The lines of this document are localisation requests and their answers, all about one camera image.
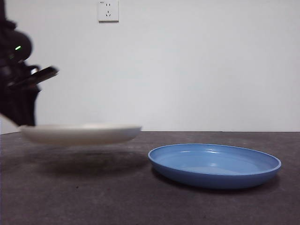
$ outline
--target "blue plate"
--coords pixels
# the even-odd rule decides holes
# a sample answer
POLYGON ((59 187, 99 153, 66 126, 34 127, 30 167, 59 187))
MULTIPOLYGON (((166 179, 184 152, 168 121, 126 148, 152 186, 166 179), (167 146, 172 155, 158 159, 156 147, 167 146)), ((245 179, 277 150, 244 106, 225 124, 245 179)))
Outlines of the blue plate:
POLYGON ((174 144, 149 152, 155 170, 180 183, 212 189, 261 185, 275 176, 281 162, 251 149, 216 144, 174 144))

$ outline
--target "white wall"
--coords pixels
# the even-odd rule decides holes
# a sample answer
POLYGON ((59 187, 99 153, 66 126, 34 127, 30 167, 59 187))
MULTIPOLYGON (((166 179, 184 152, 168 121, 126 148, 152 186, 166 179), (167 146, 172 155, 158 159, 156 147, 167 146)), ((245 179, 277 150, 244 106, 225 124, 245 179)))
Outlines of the white wall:
POLYGON ((300 131, 299 0, 120 0, 120 23, 105 24, 97 0, 6 2, 29 63, 60 69, 38 124, 300 131))

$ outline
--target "wall socket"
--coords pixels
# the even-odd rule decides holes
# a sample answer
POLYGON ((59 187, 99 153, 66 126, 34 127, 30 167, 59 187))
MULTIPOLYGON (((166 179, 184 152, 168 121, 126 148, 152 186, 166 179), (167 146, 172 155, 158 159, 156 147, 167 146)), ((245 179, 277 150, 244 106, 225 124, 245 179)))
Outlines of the wall socket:
POLYGON ((119 0, 98 0, 98 22, 119 21, 119 0))

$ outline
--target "plate rim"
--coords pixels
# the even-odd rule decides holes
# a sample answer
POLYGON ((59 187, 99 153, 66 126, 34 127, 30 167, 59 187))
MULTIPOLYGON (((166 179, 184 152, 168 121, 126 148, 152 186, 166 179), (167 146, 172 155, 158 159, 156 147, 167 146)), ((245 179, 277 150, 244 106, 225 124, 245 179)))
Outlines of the plate rim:
POLYGON ((216 175, 216 176, 250 176, 250 175, 259 175, 259 174, 264 174, 264 173, 270 173, 270 172, 273 172, 273 171, 276 171, 278 170, 280 167, 281 167, 281 161, 273 156, 273 155, 270 155, 268 153, 265 153, 265 152, 262 152, 262 151, 257 151, 257 150, 254 150, 254 149, 248 149, 248 148, 243 148, 243 147, 237 147, 237 146, 231 146, 231 145, 224 145, 224 144, 206 144, 206 143, 182 143, 182 144, 169 144, 169 145, 164 145, 164 146, 160 146, 160 147, 157 147, 157 148, 154 148, 152 149, 151 151, 149 151, 148 153, 148 158, 150 159, 151 162, 157 164, 157 165, 160 165, 160 166, 163 166, 165 168, 169 168, 169 169, 172 169, 172 170, 176 170, 176 171, 180 171, 180 172, 187 172, 187 173, 195 173, 195 174, 202 174, 202 175, 216 175), (178 168, 173 168, 173 167, 170 167, 170 166, 166 166, 166 165, 163 165, 163 164, 160 164, 158 162, 156 162, 152 157, 151 157, 151 153, 155 150, 158 150, 160 148, 164 148, 164 147, 168 147, 168 146, 176 146, 176 145, 213 145, 213 146, 223 146, 223 147, 232 147, 232 148, 237 148, 237 149, 244 149, 244 150, 250 150, 250 151, 255 151, 255 152, 258 152, 258 153, 262 153, 262 154, 265 154, 271 158, 274 158, 275 160, 277 160, 278 162, 278 165, 273 168, 273 169, 269 169, 269 170, 264 170, 262 172, 252 172, 252 173, 240 173, 240 174, 220 174, 220 173, 210 173, 210 172, 197 172, 197 171, 190 171, 190 170, 183 170, 183 169, 178 169, 178 168))
POLYGON ((137 124, 115 124, 115 123, 82 123, 82 124, 40 124, 36 126, 21 125, 20 131, 24 130, 43 130, 46 132, 80 130, 80 131, 108 131, 108 130, 126 130, 126 129, 142 129, 137 124), (113 125, 112 127, 97 127, 98 125, 113 125))

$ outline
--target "gray table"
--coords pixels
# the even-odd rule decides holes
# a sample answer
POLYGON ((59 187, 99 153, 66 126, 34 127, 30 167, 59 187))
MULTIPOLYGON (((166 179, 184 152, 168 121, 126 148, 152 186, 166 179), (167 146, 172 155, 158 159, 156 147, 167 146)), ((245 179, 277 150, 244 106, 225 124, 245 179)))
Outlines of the gray table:
POLYGON ((300 133, 142 132, 123 144, 68 148, 0 137, 3 225, 300 224, 300 133), (148 161, 149 150, 174 143, 252 148, 282 169, 244 190, 189 187, 148 161))

